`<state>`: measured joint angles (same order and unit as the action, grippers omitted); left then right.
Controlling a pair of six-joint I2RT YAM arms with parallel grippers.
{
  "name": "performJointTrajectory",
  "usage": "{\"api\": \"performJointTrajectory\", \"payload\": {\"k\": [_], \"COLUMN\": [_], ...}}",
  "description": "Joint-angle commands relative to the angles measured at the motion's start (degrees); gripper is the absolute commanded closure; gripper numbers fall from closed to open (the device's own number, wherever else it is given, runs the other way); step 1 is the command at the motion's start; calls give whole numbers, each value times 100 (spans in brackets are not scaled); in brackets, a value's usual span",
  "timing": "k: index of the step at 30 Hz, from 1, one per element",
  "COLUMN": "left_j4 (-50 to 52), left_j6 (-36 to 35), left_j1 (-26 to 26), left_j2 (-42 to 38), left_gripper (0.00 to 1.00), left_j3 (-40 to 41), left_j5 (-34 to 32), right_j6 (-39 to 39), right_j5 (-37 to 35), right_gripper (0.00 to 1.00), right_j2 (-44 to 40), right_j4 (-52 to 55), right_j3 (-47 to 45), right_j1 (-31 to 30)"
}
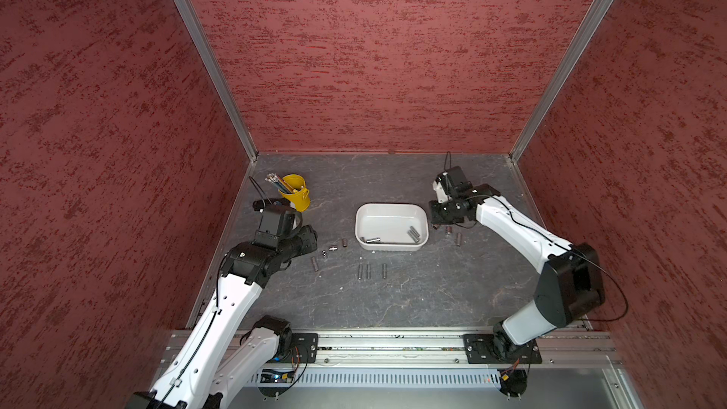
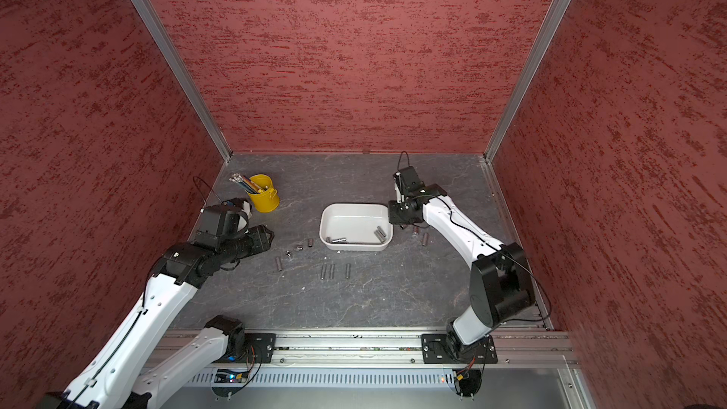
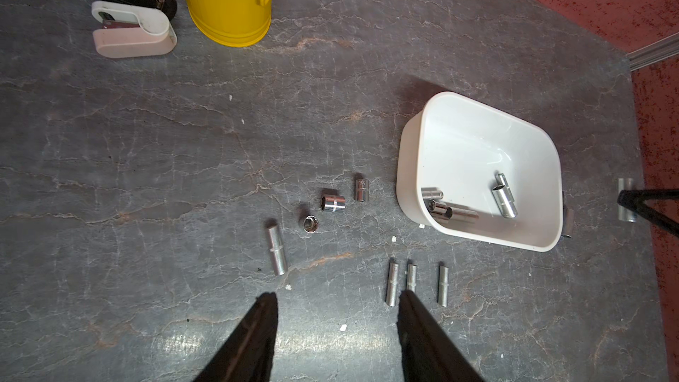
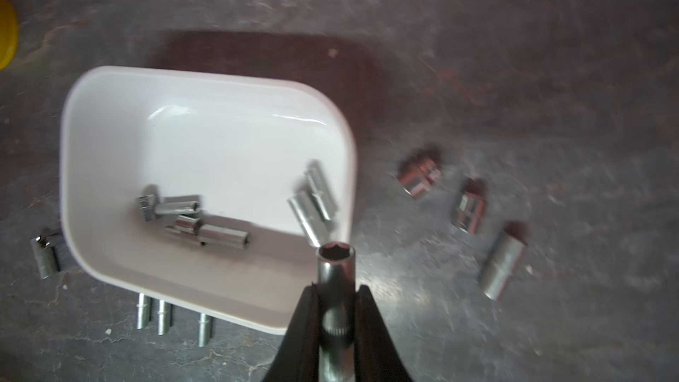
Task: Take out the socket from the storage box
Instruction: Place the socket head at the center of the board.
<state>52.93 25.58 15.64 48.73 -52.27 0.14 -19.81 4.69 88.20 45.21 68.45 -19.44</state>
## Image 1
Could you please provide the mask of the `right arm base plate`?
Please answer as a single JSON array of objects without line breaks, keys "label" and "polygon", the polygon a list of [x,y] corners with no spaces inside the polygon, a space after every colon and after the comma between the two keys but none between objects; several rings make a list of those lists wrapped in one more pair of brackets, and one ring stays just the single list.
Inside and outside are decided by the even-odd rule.
[{"label": "right arm base plate", "polygon": [[462,336],[470,365],[540,365],[543,362],[535,340],[515,345],[499,334],[470,333]]}]

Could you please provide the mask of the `white plastic storage box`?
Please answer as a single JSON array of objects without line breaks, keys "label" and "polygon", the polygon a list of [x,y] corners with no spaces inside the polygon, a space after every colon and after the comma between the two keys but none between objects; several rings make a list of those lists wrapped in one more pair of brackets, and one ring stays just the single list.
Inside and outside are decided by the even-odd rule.
[{"label": "white plastic storage box", "polygon": [[416,204],[364,204],[356,212],[354,235],[367,251],[416,252],[429,240],[429,221]]}]

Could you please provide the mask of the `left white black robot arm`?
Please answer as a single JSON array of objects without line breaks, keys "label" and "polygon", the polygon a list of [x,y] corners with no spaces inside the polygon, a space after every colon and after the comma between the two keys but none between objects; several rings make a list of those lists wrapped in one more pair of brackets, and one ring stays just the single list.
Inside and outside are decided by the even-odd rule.
[{"label": "left white black robot arm", "polygon": [[302,225],[284,238],[241,242],[223,258],[212,301],[181,351],[150,390],[134,393],[128,408],[227,408],[262,366],[290,350],[290,324],[265,316],[244,343],[225,354],[269,280],[295,258],[317,250],[317,233]]}]

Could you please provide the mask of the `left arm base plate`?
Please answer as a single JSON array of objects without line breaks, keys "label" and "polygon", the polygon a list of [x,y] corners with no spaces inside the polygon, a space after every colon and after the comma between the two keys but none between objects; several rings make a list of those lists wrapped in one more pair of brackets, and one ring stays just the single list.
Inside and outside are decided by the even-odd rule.
[{"label": "left arm base plate", "polygon": [[269,364],[314,364],[318,345],[317,333],[285,333],[280,338],[276,355]]}]

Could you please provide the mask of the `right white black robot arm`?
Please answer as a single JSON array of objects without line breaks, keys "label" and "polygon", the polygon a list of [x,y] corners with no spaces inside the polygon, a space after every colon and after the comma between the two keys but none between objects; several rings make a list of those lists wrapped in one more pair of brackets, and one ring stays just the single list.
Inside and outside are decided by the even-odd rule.
[{"label": "right white black robot arm", "polygon": [[488,185],[467,183],[459,189],[439,180],[433,190],[437,195],[430,203],[434,223],[456,225],[471,220],[484,225],[525,257],[539,275],[532,300],[493,328],[493,347],[499,357],[515,354],[605,303],[598,253],[590,245],[571,244],[549,232]]}]

